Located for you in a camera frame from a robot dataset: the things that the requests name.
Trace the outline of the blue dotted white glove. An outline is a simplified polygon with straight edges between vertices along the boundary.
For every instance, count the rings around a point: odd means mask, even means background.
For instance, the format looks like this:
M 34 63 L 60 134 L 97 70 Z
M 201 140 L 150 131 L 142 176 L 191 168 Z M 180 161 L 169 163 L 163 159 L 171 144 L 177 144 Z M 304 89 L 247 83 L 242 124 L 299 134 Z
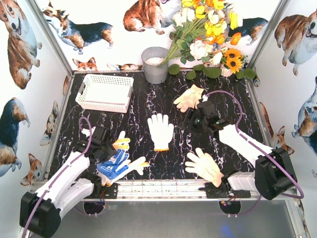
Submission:
M 117 153 L 108 161 L 97 165 L 97 175 L 103 179 L 114 180 L 119 178 L 129 168 L 129 153 L 118 149 Z

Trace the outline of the white knit glove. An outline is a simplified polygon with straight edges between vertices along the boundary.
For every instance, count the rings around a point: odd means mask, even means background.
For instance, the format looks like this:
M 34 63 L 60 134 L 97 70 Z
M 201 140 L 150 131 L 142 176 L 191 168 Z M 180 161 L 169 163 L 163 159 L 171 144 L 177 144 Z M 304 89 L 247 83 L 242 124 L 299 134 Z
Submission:
M 154 151 L 168 151 L 174 133 L 174 125 L 169 123 L 168 115 L 152 115 L 147 122 Z

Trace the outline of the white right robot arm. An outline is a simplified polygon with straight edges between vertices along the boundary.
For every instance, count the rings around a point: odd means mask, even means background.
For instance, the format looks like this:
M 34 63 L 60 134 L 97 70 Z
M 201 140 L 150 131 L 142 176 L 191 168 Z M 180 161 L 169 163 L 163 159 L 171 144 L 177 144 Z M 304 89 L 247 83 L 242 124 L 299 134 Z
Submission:
M 225 196 L 235 191 L 254 191 L 272 200 L 279 195 L 287 196 L 287 190 L 298 187 L 285 149 L 266 146 L 245 134 L 236 124 L 220 119 L 211 102 L 199 103 L 197 109 L 187 112 L 183 123 L 193 132 L 205 132 L 217 138 L 254 167 L 252 172 L 232 171 L 224 174 L 210 154 L 196 148 L 194 153 L 188 153 L 185 170 L 209 181 L 211 190 L 220 191 Z

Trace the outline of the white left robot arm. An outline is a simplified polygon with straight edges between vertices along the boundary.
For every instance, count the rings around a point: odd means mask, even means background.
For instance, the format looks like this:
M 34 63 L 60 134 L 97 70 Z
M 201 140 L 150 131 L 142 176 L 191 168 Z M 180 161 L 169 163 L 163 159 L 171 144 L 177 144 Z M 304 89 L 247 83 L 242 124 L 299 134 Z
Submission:
M 106 162 L 116 153 L 111 130 L 96 126 L 77 143 L 62 167 L 35 192 L 21 198 L 19 224 L 24 231 L 43 238 L 52 237 L 63 217 L 81 200 L 106 193 L 102 179 L 93 173 L 97 162 Z

